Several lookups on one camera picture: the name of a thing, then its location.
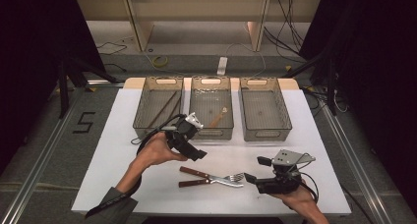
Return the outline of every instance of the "gray floor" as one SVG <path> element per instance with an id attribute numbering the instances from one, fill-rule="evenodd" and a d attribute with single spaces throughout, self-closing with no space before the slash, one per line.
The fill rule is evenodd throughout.
<path id="1" fill-rule="evenodd" d="M 111 25 L 116 27 L 123 26 L 122 24 Z M 193 32 L 195 27 L 198 27 L 197 32 Z M 271 24 L 270 28 L 277 29 L 274 24 Z M 111 32 L 112 36 L 106 30 L 96 30 L 94 25 L 91 25 L 91 32 L 97 44 L 105 41 L 115 41 L 130 35 L 127 28 L 121 28 L 119 31 L 118 36 L 114 34 L 114 31 Z M 275 47 L 266 40 L 263 42 L 261 52 L 254 53 L 243 46 L 250 46 L 249 41 L 243 23 L 221 24 L 221 26 L 212 23 L 186 23 L 180 24 L 180 26 L 178 23 L 162 23 L 160 26 L 155 26 L 148 48 L 148 50 L 152 49 L 152 52 L 147 51 L 146 54 L 150 58 L 154 55 L 168 56 L 169 62 L 163 68 L 164 71 L 154 69 L 150 65 L 148 57 L 144 53 L 137 52 L 132 42 L 127 43 L 129 44 L 128 48 L 117 55 L 102 54 L 101 58 L 105 64 L 117 64 L 127 70 L 127 72 L 122 72 L 114 65 L 106 65 L 107 72 L 121 80 L 149 75 L 170 76 L 173 74 L 184 74 L 184 76 L 187 76 L 186 74 L 190 74 L 190 70 L 193 70 L 194 74 L 214 75 L 218 65 L 218 58 L 224 55 L 229 58 L 226 74 L 232 77 L 252 76 L 255 74 L 279 77 L 285 73 L 285 66 L 296 68 L 300 65 L 299 63 L 281 58 L 277 54 Z M 115 50 L 117 49 L 100 49 L 100 52 L 109 51 L 107 53 L 111 53 L 111 51 Z M 294 57 L 284 51 L 281 54 Z M 310 73 L 311 70 L 296 77 L 300 86 L 310 84 L 308 81 Z M 87 77 L 90 80 L 98 79 L 90 74 L 87 74 Z M 83 222 L 82 215 L 73 213 L 71 206 L 89 167 L 89 162 L 118 89 L 119 87 L 116 86 L 98 85 L 92 90 L 76 89 L 75 92 L 70 92 L 71 97 L 74 98 L 75 93 L 77 95 L 79 93 L 80 98 L 74 104 L 71 117 L 69 117 L 63 134 L 60 140 L 57 141 L 56 147 L 41 173 L 37 186 L 20 216 L 19 223 Z M 316 99 L 312 96 L 306 95 L 306 98 L 312 108 L 317 104 Z M 59 110 L 59 94 L 54 91 L 51 93 L 50 99 L 45 102 L 35 126 L 28 135 L 28 143 L 19 149 L 6 171 L 0 177 L 1 214 L 5 214 L 15 195 L 20 190 L 22 183 L 25 182 L 33 165 L 36 163 L 36 159 L 42 153 L 45 145 L 48 144 L 49 137 L 54 133 L 55 126 L 60 123 L 58 120 Z M 86 120 L 93 122 L 89 133 L 74 134 L 74 131 L 87 128 L 85 125 L 78 125 L 79 119 L 84 112 L 94 113 L 85 117 Z M 378 219 L 374 218 L 373 212 L 352 173 L 325 113 L 325 110 L 320 107 L 312 109 L 312 115 L 315 117 L 317 127 L 339 182 L 358 200 L 368 215 L 377 223 L 376 220 Z M 391 223 L 417 223 L 415 216 L 396 189 L 395 184 L 387 175 L 378 157 L 372 153 L 354 112 L 350 110 L 345 113 L 338 112 L 336 117 L 347 134 L 372 185 L 384 202 L 387 214 L 392 221 Z M 352 214 L 346 217 L 329 217 L 330 223 L 368 223 L 364 213 L 353 199 L 348 194 L 346 194 L 346 198 L 351 205 Z M 133 214 L 128 223 L 140 223 L 143 219 L 143 216 Z M 299 218 L 284 217 L 283 220 L 285 223 L 301 223 Z"/>

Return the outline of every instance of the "white table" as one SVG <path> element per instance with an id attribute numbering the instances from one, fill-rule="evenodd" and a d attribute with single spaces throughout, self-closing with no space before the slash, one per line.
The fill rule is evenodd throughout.
<path id="1" fill-rule="evenodd" d="M 170 161 L 150 167 L 143 175 L 142 185 L 132 195 L 139 201 L 134 212 L 143 215 L 172 216 L 283 216 L 296 213 L 280 200 L 260 195 L 257 188 L 242 181 L 243 188 L 230 188 L 221 184 L 178 188 L 178 182 L 197 180 L 181 173 L 180 166 L 190 167 L 216 176 L 246 172 L 258 178 L 273 177 L 272 168 L 258 164 L 257 157 L 273 158 L 280 149 L 307 152 L 317 158 L 301 171 L 316 181 L 319 208 L 326 215 L 351 213 L 343 191 L 334 174 L 328 154 L 320 138 L 303 92 L 299 89 L 282 91 L 293 126 L 286 141 L 245 142 L 242 135 L 237 79 L 232 79 L 234 129 L 232 140 L 196 141 L 190 143 L 208 154 L 197 161 Z M 190 81 L 185 80 L 186 102 Z M 73 211 L 86 212 L 98 205 L 110 187 L 114 187 L 138 146 L 131 144 L 137 137 L 133 129 L 136 110 L 141 98 L 140 89 L 120 89 L 101 135 L 89 169 L 72 207 Z M 314 185 L 303 177 L 307 185 Z"/>

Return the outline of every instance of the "black wrist strap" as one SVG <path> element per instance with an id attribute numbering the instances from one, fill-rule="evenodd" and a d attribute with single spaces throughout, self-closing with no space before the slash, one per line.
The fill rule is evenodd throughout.
<path id="1" fill-rule="evenodd" d="M 112 205 L 114 205 L 114 204 L 116 204 L 116 203 L 118 203 L 118 202 L 120 202 L 120 201 L 128 198 L 128 197 L 130 197 L 132 194 L 134 194 L 138 190 L 138 188 L 141 186 L 141 183 L 142 183 L 142 176 L 139 178 L 138 182 L 135 184 L 135 186 L 133 188 L 131 188 L 126 193 L 124 193 L 124 194 L 122 194 L 122 195 L 120 195 L 120 196 L 118 196 L 116 198 L 113 198 L 111 200 L 105 201 L 104 203 L 102 203 L 102 204 L 100 204 L 100 205 L 92 208 L 86 214 L 85 218 L 87 219 L 90 216 L 93 216 L 93 215 L 97 214 L 98 212 L 100 212 L 100 211 L 102 211 L 102 210 L 104 210 L 104 209 L 106 209 L 106 208 L 108 208 L 108 207 L 110 207 L 110 206 L 112 206 Z"/>

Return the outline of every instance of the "transparent gray bin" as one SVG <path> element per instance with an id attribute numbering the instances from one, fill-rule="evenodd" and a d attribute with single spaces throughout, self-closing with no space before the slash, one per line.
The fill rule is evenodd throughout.
<path id="1" fill-rule="evenodd" d="M 292 125 L 277 78 L 241 78 L 239 98 L 245 141 L 286 140 Z"/>
<path id="2" fill-rule="evenodd" d="M 182 77 L 147 77 L 136 112 L 133 128 L 138 137 L 145 135 L 169 118 L 177 115 L 183 105 Z"/>
<path id="3" fill-rule="evenodd" d="M 195 112 L 204 125 L 193 140 L 231 140 L 234 124 L 230 79 L 192 77 L 189 112 Z"/>

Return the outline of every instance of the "fork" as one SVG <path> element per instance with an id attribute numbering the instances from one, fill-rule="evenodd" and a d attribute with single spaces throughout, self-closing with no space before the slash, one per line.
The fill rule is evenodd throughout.
<path id="1" fill-rule="evenodd" d="M 245 176 L 244 176 L 243 173 L 238 173 L 238 174 L 235 174 L 235 175 L 226 176 L 226 177 L 224 177 L 224 179 L 227 179 L 227 180 L 229 180 L 231 182 L 239 182 L 244 177 Z"/>

